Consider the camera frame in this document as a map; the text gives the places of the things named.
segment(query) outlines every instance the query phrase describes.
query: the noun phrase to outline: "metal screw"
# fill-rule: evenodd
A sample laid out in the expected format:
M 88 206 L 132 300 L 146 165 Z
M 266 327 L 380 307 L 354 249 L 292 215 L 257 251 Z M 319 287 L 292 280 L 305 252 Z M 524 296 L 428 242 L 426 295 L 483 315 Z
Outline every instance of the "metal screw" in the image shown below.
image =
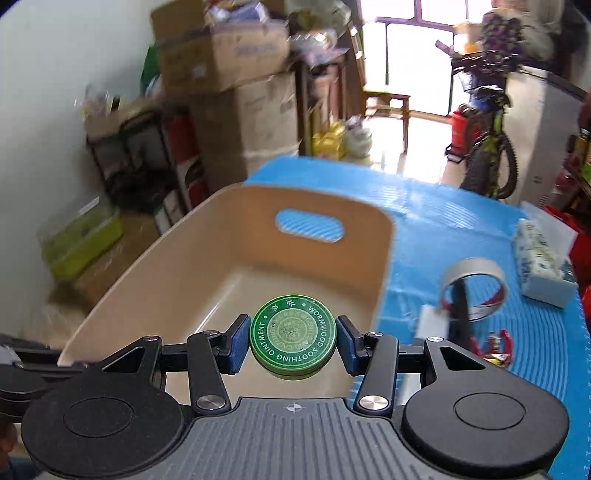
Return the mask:
M 226 400 L 219 395 L 204 395 L 195 404 L 203 410 L 218 410 L 226 404 Z
M 366 395 L 359 400 L 359 405 L 366 410 L 383 410 L 388 407 L 389 401 L 379 395 Z

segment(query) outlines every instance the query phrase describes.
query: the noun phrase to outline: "beige plastic basket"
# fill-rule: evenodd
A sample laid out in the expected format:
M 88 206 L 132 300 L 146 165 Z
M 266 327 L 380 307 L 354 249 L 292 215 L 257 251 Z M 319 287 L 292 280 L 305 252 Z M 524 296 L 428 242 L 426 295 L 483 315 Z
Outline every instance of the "beige plastic basket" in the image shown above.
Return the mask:
M 276 217 L 295 209 L 338 219 L 330 243 L 279 230 Z M 379 209 L 308 190 L 231 186 L 187 215 L 119 279 L 66 345 L 60 365 L 96 361 L 144 335 L 184 343 L 200 330 L 224 331 L 268 300 L 303 294 L 369 330 L 389 265 L 393 225 Z M 352 379 L 336 353 L 301 381 L 273 377 L 249 352 L 239 374 L 225 375 L 230 399 L 347 396 Z M 186 373 L 166 390 L 189 402 Z

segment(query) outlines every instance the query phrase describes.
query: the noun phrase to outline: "bicycle wheel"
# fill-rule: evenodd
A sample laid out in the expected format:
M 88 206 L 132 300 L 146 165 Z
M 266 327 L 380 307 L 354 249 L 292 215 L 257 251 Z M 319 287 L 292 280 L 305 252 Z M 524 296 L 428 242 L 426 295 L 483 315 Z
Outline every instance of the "bicycle wheel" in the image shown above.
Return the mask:
M 460 185 L 462 190 L 487 196 L 491 191 L 491 153 L 476 145 L 466 162 L 466 176 Z
M 505 133 L 501 133 L 499 142 L 499 150 L 501 156 L 499 158 L 499 171 L 497 173 L 497 185 L 499 186 L 496 197 L 498 199 L 506 199 L 509 197 L 517 187 L 517 158 L 515 150 L 511 145 L 510 140 Z

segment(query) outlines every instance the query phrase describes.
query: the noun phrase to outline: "green plastic container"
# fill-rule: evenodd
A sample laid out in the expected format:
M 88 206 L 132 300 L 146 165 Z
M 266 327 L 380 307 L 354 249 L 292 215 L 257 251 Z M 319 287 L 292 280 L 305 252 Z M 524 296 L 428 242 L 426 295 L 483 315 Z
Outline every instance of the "green plastic container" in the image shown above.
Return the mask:
M 105 197 L 66 209 L 39 233 L 41 256 L 58 280 L 74 280 L 121 236 L 119 212 Z

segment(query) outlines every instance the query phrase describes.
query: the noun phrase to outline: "tape roll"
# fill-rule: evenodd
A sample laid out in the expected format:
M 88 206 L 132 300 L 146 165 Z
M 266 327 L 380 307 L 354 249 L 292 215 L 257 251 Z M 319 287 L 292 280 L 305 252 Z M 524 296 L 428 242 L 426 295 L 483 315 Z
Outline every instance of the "tape roll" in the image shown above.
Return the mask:
M 457 280 L 463 280 L 474 275 L 485 275 L 494 278 L 499 283 L 496 293 L 480 305 L 468 308 L 468 319 L 471 322 L 482 320 L 501 308 L 507 297 L 505 273 L 492 260 L 487 258 L 464 258 L 449 267 L 442 275 L 439 285 L 439 303 L 443 310 L 449 310 L 450 305 L 445 299 L 445 293 Z

